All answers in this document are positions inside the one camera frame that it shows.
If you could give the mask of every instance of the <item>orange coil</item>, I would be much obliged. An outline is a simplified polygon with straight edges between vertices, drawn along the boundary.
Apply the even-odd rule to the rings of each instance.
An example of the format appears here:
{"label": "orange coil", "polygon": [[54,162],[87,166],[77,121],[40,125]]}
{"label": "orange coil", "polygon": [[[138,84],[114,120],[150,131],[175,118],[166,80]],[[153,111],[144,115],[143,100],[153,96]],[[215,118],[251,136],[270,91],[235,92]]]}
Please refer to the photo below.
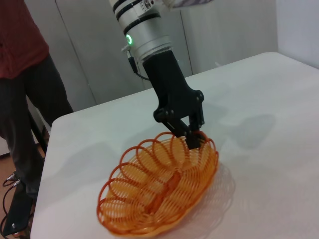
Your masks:
{"label": "orange coil", "polygon": [[[185,137],[164,132],[122,155],[99,194],[97,206],[98,220],[111,234],[156,236],[176,226],[199,203],[213,183],[218,152],[212,139],[197,133],[205,138],[197,149],[189,150]],[[163,135],[170,138],[158,141]],[[123,162],[133,150],[135,156]]]}

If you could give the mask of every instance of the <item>leg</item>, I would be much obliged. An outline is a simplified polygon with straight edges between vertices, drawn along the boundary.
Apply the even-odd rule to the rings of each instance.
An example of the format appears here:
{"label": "leg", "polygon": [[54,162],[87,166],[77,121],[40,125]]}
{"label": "leg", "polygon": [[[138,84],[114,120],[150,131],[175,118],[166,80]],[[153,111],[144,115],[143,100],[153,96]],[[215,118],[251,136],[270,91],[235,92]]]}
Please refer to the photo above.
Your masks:
{"label": "leg", "polygon": [[50,126],[57,118],[73,112],[50,55],[27,70],[24,85],[29,99]]}
{"label": "leg", "polygon": [[43,159],[31,133],[23,75],[0,79],[0,136],[8,144],[16,171],[26,184],[27,193],[36,198]]}

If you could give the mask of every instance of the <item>table surface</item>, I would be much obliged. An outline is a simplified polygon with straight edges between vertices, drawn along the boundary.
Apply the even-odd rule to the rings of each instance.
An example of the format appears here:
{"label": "table surface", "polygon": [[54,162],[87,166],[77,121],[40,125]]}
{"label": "table surface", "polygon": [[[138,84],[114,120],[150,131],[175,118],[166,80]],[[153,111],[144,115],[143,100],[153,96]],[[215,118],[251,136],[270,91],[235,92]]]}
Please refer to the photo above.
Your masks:
{"label": "table surface", "polygon": [[[165,239],[319,236],[319,70],[265,53],[187,78],[205,95],[203,131],[221,168],[202,202]],[[53,124],[32,239],[112,239],[97,198],[129,147],[167,131],[147,90]]]}

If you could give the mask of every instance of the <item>gray wall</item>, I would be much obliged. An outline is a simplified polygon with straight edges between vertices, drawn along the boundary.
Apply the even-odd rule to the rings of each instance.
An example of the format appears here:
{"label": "gray wall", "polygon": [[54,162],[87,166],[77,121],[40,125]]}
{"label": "gray wall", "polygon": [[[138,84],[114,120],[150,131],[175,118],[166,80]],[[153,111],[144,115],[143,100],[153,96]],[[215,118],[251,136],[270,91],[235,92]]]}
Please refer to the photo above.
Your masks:
{"label": "gray wall", "polygon": [[54,0],[25,0],[25,3],[50,46],[50,54],[61,74],[73,109],[78,111],[94,106],[96,103]]}
{"label": "gray wall", "polygon": [[319,68],[319,1],[277,0],[279,52]]}
{"label": "gray wall", "polygon": [[[150,87],[133,74],[108,0],[25,0],[50,46],[74,110]],[[192,74],[179,11],[162,17],[185,76]]]}
{"label": "gray wall", "polygon": [[194,74],[278,50],[276,0],[215,0],[182,17]]}
{"label": "gray wall", "polygon": [[6,141],[0,137],[0,156],[9,153],[9,149]]}

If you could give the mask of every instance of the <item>red shirt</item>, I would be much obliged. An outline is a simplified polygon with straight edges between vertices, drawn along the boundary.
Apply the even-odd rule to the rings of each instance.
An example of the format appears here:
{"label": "red shirt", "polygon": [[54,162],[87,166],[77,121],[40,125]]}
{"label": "red shirt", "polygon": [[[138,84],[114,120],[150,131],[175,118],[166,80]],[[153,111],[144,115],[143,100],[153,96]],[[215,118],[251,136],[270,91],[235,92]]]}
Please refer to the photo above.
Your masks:
{"label": "red shirt", "polygon": [[48,53],[24,0],[0,0],[0,78],[16,77]]}

